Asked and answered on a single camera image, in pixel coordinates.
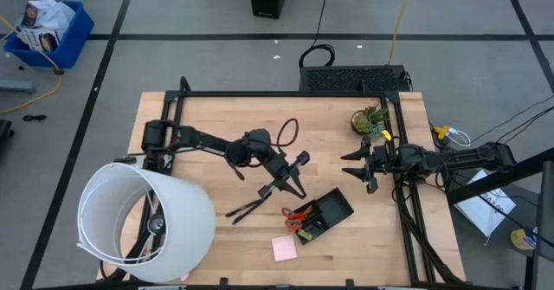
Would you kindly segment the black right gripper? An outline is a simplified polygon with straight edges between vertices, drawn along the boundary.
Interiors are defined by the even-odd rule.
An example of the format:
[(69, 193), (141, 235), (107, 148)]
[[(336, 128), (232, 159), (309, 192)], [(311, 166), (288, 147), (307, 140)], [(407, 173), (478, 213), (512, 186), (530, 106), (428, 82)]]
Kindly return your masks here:
[(373, 194), (378, 189), (375, 174), (387, 174), (392, 172), (394, 163), (393, 151), (394, 146), (392, 140), (386, 140), (382, 145), (372, 145), (370, 139), (364, 137), (357, 151), (340, 157), (342, 160), (358, 161), (363, 159), (364, 167), (342, 168), (342, 171), (354, 176), (362, 182), (366, 182), (367, 193)]

